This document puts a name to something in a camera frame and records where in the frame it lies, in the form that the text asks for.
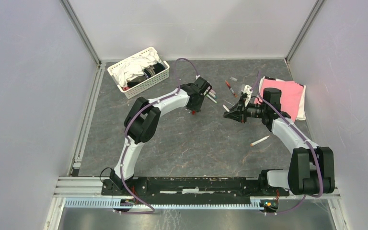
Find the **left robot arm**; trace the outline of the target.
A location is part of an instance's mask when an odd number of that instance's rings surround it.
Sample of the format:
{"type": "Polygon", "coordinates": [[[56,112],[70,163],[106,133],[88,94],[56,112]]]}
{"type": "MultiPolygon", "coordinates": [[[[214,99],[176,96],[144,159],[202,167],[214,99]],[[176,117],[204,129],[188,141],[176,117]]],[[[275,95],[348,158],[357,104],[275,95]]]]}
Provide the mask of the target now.
{"type": "Polygon", "coordinates": [[[146,142],[153,138],[160,118],[181,107],[200,112],[205,96],[210,92],[210,83],[198,77],[194,83],[182,84],[172,92],[153,99],[139,97],[133,104],[125,121],[125,142],[120,159],[110,175],[113,189],[119,195],[131,190],[130,178],[134,175],[138,156],[146,142]]]}

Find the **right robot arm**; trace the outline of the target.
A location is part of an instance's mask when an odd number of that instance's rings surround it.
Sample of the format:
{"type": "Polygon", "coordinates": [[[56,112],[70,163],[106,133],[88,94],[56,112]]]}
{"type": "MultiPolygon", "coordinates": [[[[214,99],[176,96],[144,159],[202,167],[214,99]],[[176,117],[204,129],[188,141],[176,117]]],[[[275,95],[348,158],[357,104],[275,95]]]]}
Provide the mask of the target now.
{"type": "Polygon", "coordinates": [[[263,170],[259,176],[258,191],[271,195],[277,188],[289,190],[294,195],[319,197],[335,190],[334,153],[321,147],[301,132],[291,116],[281,110],[282,92],[265,88],[258,95],[258,103],[251,103],[252,88],[245,85],[239,101],[224,113],[224,118],[245,123],[248,118],[261,119],[263,125],[291,153],[288,170],[263,170]]]}

